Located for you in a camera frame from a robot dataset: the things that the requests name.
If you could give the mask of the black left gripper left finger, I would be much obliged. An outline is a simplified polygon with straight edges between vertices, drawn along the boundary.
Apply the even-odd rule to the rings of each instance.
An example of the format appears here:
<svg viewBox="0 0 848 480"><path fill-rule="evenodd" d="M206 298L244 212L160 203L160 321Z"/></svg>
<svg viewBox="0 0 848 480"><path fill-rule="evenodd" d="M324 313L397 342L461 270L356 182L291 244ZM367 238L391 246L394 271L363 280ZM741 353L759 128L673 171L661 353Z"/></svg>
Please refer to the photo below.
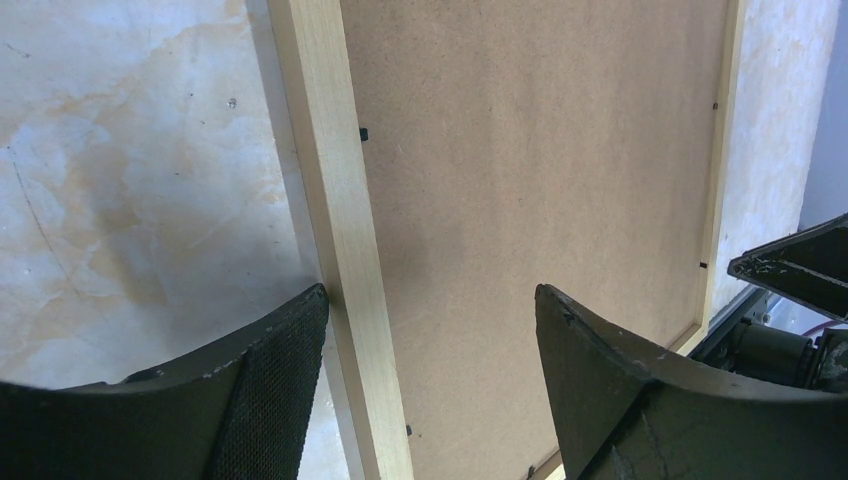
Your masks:
<svg viewBox="0 0 848 480"><path fill-rule="evenodd" d="M322 365L316 284L261 319L124 380L1 386L5 479L294 479Z"/></svg>

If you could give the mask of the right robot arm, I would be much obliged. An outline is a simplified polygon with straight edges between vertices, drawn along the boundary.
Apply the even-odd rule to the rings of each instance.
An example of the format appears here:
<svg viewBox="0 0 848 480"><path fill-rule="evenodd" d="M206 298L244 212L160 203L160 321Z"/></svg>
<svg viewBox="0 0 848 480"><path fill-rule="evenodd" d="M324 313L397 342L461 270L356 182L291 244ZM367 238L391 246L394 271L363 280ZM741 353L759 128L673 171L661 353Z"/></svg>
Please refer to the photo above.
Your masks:
<svg viewBox="0 0 848 480"><path fill-rule="evenodd" d="M727 273L828 318L813 339L765 325L736 327L733 370L771 383L847 391L847 216L744 252Z"/></svg>

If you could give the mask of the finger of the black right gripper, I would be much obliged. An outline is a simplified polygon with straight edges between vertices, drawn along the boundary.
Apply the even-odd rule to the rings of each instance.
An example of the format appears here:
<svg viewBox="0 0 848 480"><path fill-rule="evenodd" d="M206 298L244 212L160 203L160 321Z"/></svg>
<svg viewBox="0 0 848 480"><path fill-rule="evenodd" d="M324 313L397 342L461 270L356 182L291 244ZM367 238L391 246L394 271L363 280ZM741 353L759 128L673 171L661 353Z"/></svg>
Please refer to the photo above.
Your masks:
<svg viewBox="0 0 848 480"><path fill-rule="evenodd" d="M727 274L845 322L847 215L746 251Z"/></svg>

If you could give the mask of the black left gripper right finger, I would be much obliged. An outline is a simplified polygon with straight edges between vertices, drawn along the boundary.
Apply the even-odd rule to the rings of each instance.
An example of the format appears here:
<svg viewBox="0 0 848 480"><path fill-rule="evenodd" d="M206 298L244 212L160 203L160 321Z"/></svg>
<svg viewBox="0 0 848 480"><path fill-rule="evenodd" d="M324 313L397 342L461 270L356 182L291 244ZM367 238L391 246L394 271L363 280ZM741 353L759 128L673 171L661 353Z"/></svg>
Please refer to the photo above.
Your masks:
<svg viewBox="0 0 848 480"><path fill-rule="evenodd" d="M536 336L569 479L843 479L847 397L716 369L541 284Z"/></svg>

